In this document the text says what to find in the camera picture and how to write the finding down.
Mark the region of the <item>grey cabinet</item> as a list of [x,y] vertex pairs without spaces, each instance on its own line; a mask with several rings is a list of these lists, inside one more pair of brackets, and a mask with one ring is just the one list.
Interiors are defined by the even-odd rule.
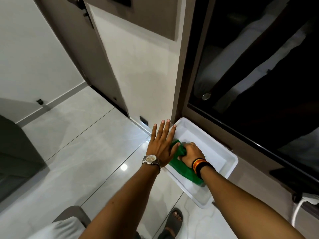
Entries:
[[25,132],[0,115],[0,203],[48,166]]

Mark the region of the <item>person's left forearm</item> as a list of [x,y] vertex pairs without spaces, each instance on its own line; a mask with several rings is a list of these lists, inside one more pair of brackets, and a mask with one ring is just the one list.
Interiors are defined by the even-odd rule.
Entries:
[[114,194],[79,239],[133,239],[159,169],[143,164]]

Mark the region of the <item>person's right hand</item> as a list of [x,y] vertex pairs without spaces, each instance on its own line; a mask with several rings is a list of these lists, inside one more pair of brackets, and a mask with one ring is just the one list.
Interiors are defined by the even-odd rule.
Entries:
[[186,155],[179,156],[178,160],[182,161],[187,167],[192,168],[193,162],[197,159],[205,160],[204,154],[195,143],[183,143],[183,146],[186,149]]

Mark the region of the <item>grey shorts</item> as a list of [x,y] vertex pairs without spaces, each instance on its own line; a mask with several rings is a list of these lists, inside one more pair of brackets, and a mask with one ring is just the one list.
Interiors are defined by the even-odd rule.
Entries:
[[52,223],[63,228],[84,230],[91,223],[91,219],[80,206],[74,205],[65,209]]

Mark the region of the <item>white shirt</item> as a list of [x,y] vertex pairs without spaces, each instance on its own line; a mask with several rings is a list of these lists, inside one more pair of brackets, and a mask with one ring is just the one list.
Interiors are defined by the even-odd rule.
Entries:
[[78,218],[70,217],[47,225],[27,239],[78,239],[84,230]]

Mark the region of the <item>black flat box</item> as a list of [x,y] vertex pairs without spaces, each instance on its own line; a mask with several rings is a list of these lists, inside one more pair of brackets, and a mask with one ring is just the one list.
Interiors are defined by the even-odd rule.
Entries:
[[319,182],[297,170],[280,168],[270,170],[269,174],[278,180],[285,188],[299,196],[304,193],[319,196]]

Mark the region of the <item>brown door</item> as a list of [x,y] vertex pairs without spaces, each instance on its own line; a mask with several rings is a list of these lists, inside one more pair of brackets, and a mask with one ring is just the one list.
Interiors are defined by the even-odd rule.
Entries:
[[[86,10],[80,10],[67,0],[34,1],[88,85],[129,117],[89,4],[84,0]],[[85,12],[94,29],[83,16]]]

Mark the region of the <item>dark door latch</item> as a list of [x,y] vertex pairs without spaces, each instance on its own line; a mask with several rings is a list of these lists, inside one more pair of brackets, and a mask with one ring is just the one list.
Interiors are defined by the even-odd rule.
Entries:
[[92,23],[92,20],[91,20],[91,18],[90,18],[90,15],[89,15],[87,12],[85,12],[85,13],[83,14],[83,16],[89,20],[91,27],[94,29],[94,25],[93,25],[93,23]]

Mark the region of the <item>dark sandal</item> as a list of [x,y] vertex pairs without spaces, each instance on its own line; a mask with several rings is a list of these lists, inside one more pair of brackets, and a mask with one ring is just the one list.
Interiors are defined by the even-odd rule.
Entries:
[[173,208],[168,215],[163,231],[159,234],[157,239],[176,239],[183,223],[183,215],[181,210]]

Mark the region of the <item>dark glass wardrobe door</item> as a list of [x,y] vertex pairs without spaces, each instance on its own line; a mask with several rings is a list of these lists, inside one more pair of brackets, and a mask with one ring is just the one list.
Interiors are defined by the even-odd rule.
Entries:
[[318,176],[319,0],[208,0],[195,10],[206,16],[186,107]]

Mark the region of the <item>person's left hand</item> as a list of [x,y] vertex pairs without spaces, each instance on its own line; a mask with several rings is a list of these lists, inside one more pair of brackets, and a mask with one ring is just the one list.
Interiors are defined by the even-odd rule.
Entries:
[[166,121],[162,120],[157,126],[156,139],[151,140],[150,137],[146,151],[146,155],[155,155],[160,159],[162,167],[165,167],[173,159],[174,155],[170,154],[170,150],[177,127],[176,125],[173,125],[173,127],[169,129],[167,138],[165,138],[165,124]]

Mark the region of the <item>person's right forearm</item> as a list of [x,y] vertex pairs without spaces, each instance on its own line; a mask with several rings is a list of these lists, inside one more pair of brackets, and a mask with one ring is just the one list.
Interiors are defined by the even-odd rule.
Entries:
[[199,170],[217,208],[238,239],[305,239],[269,205],[205,165]]

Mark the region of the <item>white plug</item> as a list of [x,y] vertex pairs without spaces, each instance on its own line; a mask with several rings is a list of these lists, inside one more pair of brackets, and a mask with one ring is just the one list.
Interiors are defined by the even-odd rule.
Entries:
[[312,205],[319,204],[319,195],[311,194],[311,193],[303,193],[302,200],[305,202],[309,202]]

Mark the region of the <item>orange striped wristband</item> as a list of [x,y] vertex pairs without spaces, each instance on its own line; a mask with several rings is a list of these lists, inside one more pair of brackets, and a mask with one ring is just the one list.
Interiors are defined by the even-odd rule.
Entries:
[[200,163],[206,163],[207,161],[205,159],[202,158],[197,158],[196,160],[193,161],[192,163],[192,169],[195,172],[195,174],[197,174],[197,169],[196,167],[200,164]]

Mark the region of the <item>green cloth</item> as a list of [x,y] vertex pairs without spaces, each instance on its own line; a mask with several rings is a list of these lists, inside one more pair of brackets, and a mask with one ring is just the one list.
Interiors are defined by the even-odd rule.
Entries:
[[[172,146],[177,143],[180,142],[178,139],[175,139],[172,144],[171,144],[171,148]],[[198,178],[198,176],[195,174],[195,172],[193,171],[192,168],[187,167],[183,162],[178,161],[178,155],[179,155],[179,151],[177,150],[177,152],[174,154],[173,159],[169,162],[169,165],[181,176],[183,176],[184,178],[188,179],[189,181],[193,182],[196,185],[199,185],[201,187],[203,187],[204,181],[200,178]]]

